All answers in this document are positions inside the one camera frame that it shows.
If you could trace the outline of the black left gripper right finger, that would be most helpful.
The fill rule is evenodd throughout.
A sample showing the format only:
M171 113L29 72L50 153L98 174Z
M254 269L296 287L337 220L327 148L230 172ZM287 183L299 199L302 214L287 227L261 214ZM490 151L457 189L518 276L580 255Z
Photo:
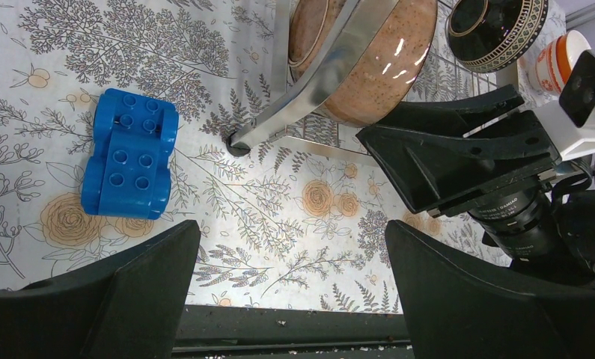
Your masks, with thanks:
M495 266L398 220L385 243L417 358L595 358L595 290Z

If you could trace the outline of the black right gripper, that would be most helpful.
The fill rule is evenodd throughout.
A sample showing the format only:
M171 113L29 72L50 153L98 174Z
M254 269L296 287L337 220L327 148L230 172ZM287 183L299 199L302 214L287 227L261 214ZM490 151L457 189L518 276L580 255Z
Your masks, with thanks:
M463 137L524 103L513 85L449 102L400 102L357 138L408 209L453 216L535 187L561 162L532 111ZM595 189L524 190L469 215L484 229L483 243L511 258L511 270L595 288Z

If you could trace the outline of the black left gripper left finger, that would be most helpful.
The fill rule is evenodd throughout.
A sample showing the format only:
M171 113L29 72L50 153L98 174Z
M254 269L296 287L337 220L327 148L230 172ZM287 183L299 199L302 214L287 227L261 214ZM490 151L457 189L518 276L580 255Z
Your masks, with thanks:
M0 290L0 358L169 358L201 233L183 221L90 265Z

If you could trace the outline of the brown speckled bowl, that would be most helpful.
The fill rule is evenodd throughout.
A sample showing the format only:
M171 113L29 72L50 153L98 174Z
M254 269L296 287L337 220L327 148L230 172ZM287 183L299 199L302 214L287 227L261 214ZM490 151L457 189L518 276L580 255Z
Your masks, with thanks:
M344 1L298 1L290 24L288 64L298 80L314 60ZM432 42L438 3L399 1L340 87L319 107L348 126L378 122L405 97Z

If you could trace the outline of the red white coral bowl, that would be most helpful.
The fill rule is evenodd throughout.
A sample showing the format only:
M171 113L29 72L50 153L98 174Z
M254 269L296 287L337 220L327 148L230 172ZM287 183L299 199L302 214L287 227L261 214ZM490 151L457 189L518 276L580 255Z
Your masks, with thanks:
M570 79L579 56L591 45L577 30L571 30L549 43L528 71L528 80L536 90L559 96Z

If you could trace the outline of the steel two-tier dish rack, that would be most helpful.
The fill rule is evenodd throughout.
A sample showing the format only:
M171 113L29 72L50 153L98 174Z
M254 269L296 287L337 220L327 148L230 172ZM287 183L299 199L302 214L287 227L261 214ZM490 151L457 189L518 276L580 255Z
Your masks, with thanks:
M271 103L228 137L228 152L243 157L257 145L266 143L300 153L372 165L373 159L369 155L342 147L338 135L317 141L308 136L305 129L299 128L298 122L312 114L325 117L319 113L319 107L350 74L398 2L344 1L321 49L298 80L293 80L288 64L290 24L298 2L279 2L275 18Z

